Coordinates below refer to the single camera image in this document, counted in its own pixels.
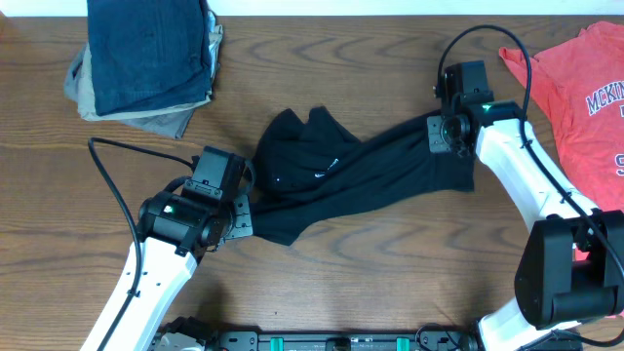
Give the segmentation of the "black polo shirt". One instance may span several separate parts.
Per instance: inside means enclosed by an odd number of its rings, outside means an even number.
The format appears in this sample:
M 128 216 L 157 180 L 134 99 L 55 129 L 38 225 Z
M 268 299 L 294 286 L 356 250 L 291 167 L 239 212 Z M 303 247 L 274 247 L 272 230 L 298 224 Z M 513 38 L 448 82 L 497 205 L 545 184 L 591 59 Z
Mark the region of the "black polo shirt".
M 361 141 L 324 107 L 279 113 L 253 156 L 253 234 L 289 246 L 315 222 L 444 190 L 471 192 L 474 162 L 429 149 L 425 116 Z

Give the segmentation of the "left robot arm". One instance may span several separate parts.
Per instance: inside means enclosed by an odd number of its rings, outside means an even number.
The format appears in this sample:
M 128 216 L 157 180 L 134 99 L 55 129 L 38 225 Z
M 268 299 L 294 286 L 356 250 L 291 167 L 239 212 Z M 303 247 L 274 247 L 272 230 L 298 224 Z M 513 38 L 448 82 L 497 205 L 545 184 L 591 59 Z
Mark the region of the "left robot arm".
M 249 197 L 161 191 L 146 200 L 122 275 L 84 350 L 147 350 L 181 288 L 206 252 L 253 233 Z

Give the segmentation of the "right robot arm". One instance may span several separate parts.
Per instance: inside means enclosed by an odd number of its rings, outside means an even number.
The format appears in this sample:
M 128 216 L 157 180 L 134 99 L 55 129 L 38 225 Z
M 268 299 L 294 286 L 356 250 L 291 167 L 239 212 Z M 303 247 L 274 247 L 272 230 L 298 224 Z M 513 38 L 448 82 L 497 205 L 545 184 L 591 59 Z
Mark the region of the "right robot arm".
M 486 165 L 520 212 L 529 237 L 514 296 L 477 324 L 482 350 L 528 350 L 623 310 L 623 213 L 602 211 L 566 178 L 513 101 L 475 103 L 426 120 L 433 153 Z

